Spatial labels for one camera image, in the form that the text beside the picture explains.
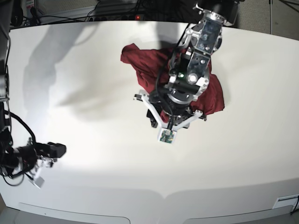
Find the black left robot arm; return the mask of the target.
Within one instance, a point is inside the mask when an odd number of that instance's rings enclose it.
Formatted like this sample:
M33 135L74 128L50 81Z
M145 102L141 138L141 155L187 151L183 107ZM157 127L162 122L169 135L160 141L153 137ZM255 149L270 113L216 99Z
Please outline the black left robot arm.
M210 83L211 56L222 43L223 26L234 25L239 0L199 0L193 9L202 15L194 26L188 24L171 54L159 69L154 90L140 91L135 99L148 108L153 128L166 134L188 128L197 119L206 120L202 109L191 104Z

